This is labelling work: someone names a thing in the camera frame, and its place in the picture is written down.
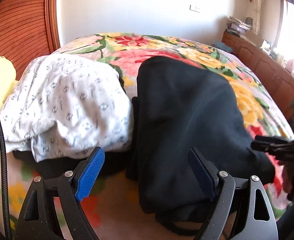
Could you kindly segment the person right hand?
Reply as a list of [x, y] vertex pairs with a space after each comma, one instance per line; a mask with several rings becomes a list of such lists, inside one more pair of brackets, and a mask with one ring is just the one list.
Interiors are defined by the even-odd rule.
[[283, 166], [283, 171], [282, 171], [283, 189], [286, 193], [291, 193], [294, 170], [290, 168], [289, 162], [278, 161], [278, 164], [280, 166]]

